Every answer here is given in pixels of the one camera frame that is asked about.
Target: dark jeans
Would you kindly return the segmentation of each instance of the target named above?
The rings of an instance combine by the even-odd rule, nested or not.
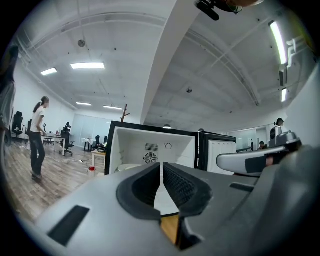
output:
[[[46,156],[40,132],[30,131],[29,140],[31,147],[31,167],[35,174],[40,175],[42,163]]]

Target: fluorescent light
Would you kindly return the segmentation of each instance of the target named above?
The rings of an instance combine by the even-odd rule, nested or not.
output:
[[[169,124],[166,124],[163,129],[171,129],[171,126]]]
[[[91,106],[90,103],[76,102],[78,105]]]
[[[282,40],[282,36],[278,27],[278,24],[274,21],[270,24],[270,28],[273,32],[276,44],[278,46],[278,51],[280,55],[281,64],[285,64],[287,62],[286,51],[284,46],[284,41]]]
[[[115,106],[103,106],[106,109],[113,109],[113,110],[123,110],[121,107],[115,107]]]
[[[42,71],[41,74],[43,76],[46,76],[46,75],[49,75],[49,74],[52,74],[52,73],[57,73],[58,71],[56,70],[56,68],[51,68],[51,69],[48,69],[46,71]]]
[[[285,101],[286,101],[287,92],[288,92],[288,89],[287,89],[287,88],[284,88],[284,89],[282,90],[281,102],[285,102]]]
[[[102,62],[89,62],[89,63],[75,63],[71,64],[74,70],[77,69],[105,69],[105,64]]]

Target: black frame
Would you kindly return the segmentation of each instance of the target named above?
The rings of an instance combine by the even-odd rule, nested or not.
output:
[[[111,146],[114,139],[114,133],[116,127],[122,128],[129,128],[134,130],[141,130],[141,131],[150,131],[162,134],[176,134],[176,135],[184,135],[184,136],[191,136],[195,137],[195,151],[194,151],[194,168],[197,168],[197,159],[198,159],[198,132],[190,132],[184,130],[175,130],[175,129],[164,129],[160,127],[148,126],[148,125],[141,125],[135,123],[128,123],[128,122],[118,122],[112,121],[109,130],[108,142],[106,145],[106,155],[105,155],[105,163],[104,163],[104,175],[110,174],[110,156],[111,156]]]
[[[198,169],[207,171],[209,160],[209,141],[234,142],[237,145],[236,137],[221,135],[202,131],[199,132],[199,165]]]

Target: wooden surface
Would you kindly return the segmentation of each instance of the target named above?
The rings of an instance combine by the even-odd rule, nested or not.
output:
[[[176,243],[178,231],[179,216],[163,217],[161,219],[161,228],[173,244]]]
[[[106,152],[92,151],[92,154],[100,155],[100,156],[106,156]]]
[[[5,179],[9,198],[16,212],[34,221],[43,211],[60,198],[70,194],[88,181],[87,170],[91,165],[92,153],[73,147],[73,156],[62,156],[57,146],[44,145],[45,160],[42,165],[42,180],[31,179],[30,145],[13,143],[5,149]],[[103,159],[95,160],[97,174],[104,175]]]

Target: desk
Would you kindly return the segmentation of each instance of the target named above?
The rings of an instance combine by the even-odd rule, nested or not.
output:
[[[84,143],[84,151],[88,151],[88,152],[92,151],[92,144],[94,143],[93,139],[82,138],[81,142]]]
[[[92,166],[95,166],[95,157],[104,157],[104,163],[106,163],[106,153],[93,152],[92,153]]]
[[[58,140],[63,140],[63,149],[62,149],[62,155],[64,156],[65,155],[65,146],[66,146],[66,139],[65,138],[61,138],[60,136],[56,136],[56,135],[46,135],[46,136],[43,136],[41,135],[41,138],[42,138],[42,143],[44,142],[44,139],[52,139],[54,140],[54,149],[53,151],[56,151],[56,145],[57,145],[57,139]]]

